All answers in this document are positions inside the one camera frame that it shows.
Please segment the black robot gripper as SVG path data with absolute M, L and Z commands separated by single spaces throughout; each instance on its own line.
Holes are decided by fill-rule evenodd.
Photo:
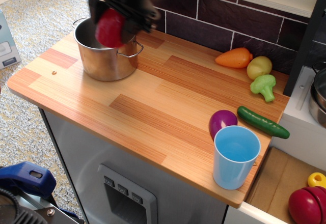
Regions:
M 140 31 L 151 32 L 154 21 L 160 14 L 151 0 L 88 0 L 91 19 L 97 24 L 102 14 L 109 8 L 124 16 L 121 31 L 123 44 L 132 40 Z

